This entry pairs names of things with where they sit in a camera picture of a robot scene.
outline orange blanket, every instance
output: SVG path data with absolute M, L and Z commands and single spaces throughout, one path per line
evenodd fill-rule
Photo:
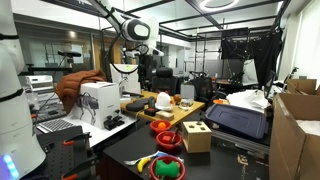
M 80 71 L 63 76 L 55 91 L 63 103 L 64 110 L 69 113 L 77 101 L 81 84 L 106 81 L 101 70 Z

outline computer screen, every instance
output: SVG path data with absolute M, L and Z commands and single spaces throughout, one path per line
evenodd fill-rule
M 124 72 L 130 72 L 138 67 L 138 65 L 132 64 L 114 64 L 118 69 Z M 140 83 L 138 82 L 138 70 L 131 74 L 122 74 L 118 72 L 112 65 L 110 65 L 112 82 L 119 84 L 124 78 L 127 78 L 126 81 L 122 82 L 124 86 L 124 91 L 130 93 L 141 94 Z
M 265 89 L 264 89 L 264 97 L 265 98 L 269 97 L 269 94 L 270 94 L 270 91 L 271 91 L 275 76 L 276 76 L 276 73 L 271 70 L 269 75 L 268 75 L 267 83 L 266 83 Z

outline ceiling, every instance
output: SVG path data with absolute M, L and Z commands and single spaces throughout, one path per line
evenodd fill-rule
M 88 3 L 78 0 L 43 0 L 89 14 L 99 15 Z M 154 16 L 160 23 L 160 34 L 181 40 L 217 38 L 221 32 L 245 28 L 250 36 L 273 30 L 281 20 L 290 0 L 239 0 L 225 10 L 207 12 L 199 7 L 202 0 L 109 0 L 127 18 Z M 232 0 L 212 0 L 207 6 L 219 6 Z

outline white box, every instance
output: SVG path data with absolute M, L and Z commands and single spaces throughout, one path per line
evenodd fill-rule
M 120 110 L 119 85 L 109 82 L 81 85 L 80 94 L 72 114 L 99 129 L 104 129 L 108 116 L 116 117 Z

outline white robot body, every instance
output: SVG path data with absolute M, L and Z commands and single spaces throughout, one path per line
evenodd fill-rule
M 11 1 L 0 6 L 0 33 L 15 36 Z M 32 130 L 26 96 L 17 73 L 24 67 L 18 39 L 0 40 L 0 179 L 20 179 L 38 167 L 46 155 Z

